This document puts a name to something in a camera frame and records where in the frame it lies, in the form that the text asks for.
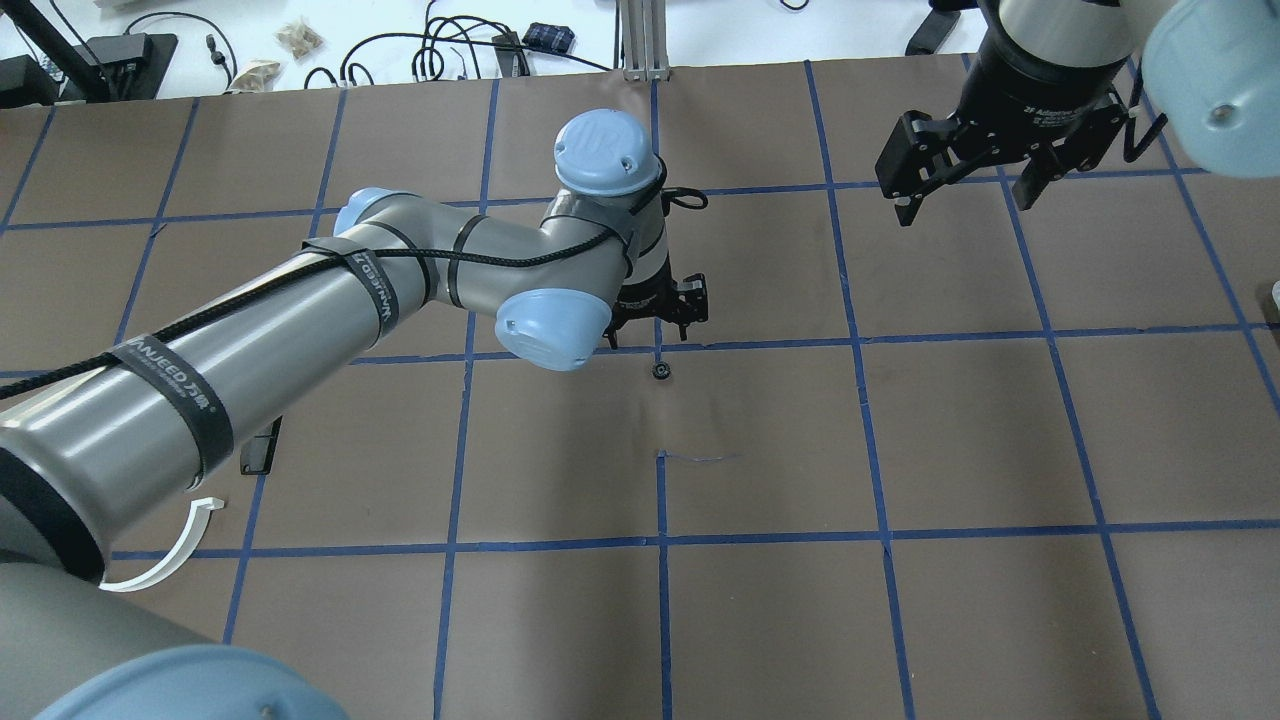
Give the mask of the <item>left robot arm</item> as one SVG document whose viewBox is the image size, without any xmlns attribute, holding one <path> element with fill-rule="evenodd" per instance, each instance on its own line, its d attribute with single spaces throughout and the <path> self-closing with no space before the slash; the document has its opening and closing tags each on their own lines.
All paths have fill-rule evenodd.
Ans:
<svg viewBox="0 0 1280 720">
<path fill-rule="evenodd" d="M 666 219 L 707 196 L 668 184 L 649 131 L 585 111 L 553 159 L 559 192 L 535 227 L 360 190 L 265 275 L 3 388 L 5 719 L 346 717 L 283 662 L 104 591 L 110 551 L 429 304 L 492 316 L 508 352 L 553 372 L 632 320 L 705 322 L 704 277 L 671 275 Z"/>
</svg>

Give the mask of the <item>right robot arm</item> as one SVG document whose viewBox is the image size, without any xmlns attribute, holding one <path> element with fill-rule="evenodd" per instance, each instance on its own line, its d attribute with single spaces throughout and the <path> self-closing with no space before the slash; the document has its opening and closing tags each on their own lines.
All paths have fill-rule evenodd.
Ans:
<svg viewBox="0 0 1280 720">
<path fill-rule="evenodd" d="M 978 1 L 987 31 L 955 111 L 904 113 L 876 161 L 910 225 L 927 196 L 980 168 L 1021 163 L 1032 208 L 1116 138 L 1128 161 L 1172 129 L 1198 167 L 1277 174 L 1275 1 Z"/>
</svg>

